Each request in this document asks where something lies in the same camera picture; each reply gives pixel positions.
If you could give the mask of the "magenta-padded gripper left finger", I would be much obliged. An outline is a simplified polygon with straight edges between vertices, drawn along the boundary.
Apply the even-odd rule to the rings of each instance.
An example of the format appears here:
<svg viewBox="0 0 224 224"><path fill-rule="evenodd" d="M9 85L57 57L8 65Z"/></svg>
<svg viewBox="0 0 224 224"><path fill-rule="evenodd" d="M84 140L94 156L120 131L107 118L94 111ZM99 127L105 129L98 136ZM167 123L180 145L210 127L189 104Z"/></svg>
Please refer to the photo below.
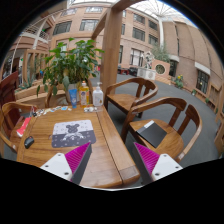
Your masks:
<svg viewBox="0 0 224 224"><path fill-rule="evenodd" d="M92 146L86 143L66 154L55 154L41 169L79 185L91 153Z"/></svg>

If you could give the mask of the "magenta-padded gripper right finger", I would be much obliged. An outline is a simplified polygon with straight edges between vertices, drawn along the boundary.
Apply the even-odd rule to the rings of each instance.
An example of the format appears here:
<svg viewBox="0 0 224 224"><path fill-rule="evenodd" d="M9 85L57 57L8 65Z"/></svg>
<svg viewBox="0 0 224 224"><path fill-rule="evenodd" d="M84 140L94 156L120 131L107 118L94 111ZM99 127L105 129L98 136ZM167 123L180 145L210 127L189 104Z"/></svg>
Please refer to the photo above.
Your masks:
<svg viewBox="0 0 224 224"><path fill-rule="evenodd" d="M151 183L182 169L168 154L157 154L135 142L133 154L144 183Z"/></svg>

